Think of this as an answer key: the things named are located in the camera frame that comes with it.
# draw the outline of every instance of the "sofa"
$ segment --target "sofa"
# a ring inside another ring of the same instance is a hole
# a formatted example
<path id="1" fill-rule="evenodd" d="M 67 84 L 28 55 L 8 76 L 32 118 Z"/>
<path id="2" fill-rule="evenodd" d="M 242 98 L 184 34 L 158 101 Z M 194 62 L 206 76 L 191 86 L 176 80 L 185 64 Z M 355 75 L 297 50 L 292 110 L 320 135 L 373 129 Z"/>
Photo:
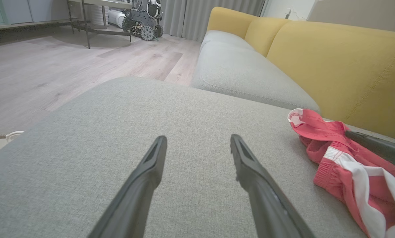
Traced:
<path id="1" fill-rule="evenodd" d="M 235 180 L 231 134 L 243 137 L 316 237 L 366 237 L 347 207 L 313 184 L 318 164 L 289 112 L 158 80 L 110 80 L 0 150 L 0 238 L 87 237 L 159 135 L 167 154 L 144 237 L 257 237 Z"/>
<path id="2" fill-rule="evenodd" d="M 395 32 L 215 7 L 192 86 L 395 138 Z"/>

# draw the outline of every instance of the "wheeled robot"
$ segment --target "wheeled robot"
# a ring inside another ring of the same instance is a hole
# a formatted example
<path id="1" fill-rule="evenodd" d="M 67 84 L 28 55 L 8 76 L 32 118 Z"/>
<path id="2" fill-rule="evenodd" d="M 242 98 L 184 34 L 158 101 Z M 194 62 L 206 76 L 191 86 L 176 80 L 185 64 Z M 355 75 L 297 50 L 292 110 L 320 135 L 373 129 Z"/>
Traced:
<path id="1" fill-rule="evenodd" d="M 125 10 L 122 29 L 131 30 L 131 34 L 151 41 L 161 37 L 164 33 L 160 21 L 162 20 L 161 0 L 148 0 L 146 9 L 142 9 L 142 0 L 129 0 L 133 5 L 130 11 Z"/>

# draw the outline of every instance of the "yellow cushion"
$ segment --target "yellow cushion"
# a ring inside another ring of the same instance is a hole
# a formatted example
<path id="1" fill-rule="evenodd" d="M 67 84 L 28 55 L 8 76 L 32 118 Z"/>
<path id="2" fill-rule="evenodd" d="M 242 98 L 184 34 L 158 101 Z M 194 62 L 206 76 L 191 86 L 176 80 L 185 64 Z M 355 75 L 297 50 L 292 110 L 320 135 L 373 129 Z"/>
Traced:
<path id="1" fill-rule="evenodd" d="M 323 117 L 395 138 L 395 32 L 292 21 L 267 58 L 317 102 Z"/>
<path id="2" fill-rule="evenodd" d="M 250 23 L 244 40 L 266 57 L 275 35 L 289 21 L 281 18 L 255 18 Z"/>
<path id="3" fill-rule="evenodd" d="M 231 9 L 214 7 L 209 16 L 209 23 L 206 31 L 221 30 L 244 39 L 249 24 L 255 18 L 258 17 Z"/>

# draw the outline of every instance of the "white wall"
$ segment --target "white wall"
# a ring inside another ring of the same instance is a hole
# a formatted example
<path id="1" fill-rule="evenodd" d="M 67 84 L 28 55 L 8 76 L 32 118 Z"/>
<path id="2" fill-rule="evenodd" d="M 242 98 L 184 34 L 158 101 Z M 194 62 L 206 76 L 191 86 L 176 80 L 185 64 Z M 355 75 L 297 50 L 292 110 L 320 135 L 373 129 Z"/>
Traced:
<path id="1" fill-rule="evenodd" d="M 291 9 L 290 20 L 306 20 L 315 0 L 267 0 L 267 8 L 263 17 L 285 18 Z"/>
<path id="2" fill-rule="evenodd" d="M 395 31 L 395 0 L 319 0 L 308 20 Z"/>

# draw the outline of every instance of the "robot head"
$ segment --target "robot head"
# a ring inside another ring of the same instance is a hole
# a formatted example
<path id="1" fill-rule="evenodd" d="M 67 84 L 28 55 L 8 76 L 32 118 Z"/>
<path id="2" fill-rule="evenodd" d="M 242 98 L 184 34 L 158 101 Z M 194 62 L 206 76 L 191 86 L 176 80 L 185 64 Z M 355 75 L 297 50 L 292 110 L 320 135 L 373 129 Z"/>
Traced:
<path id="1" fill-rule="evenodd" d="M 148 14 L 153 18 L 161 16 L 161 0 L 148 0 Z"/>

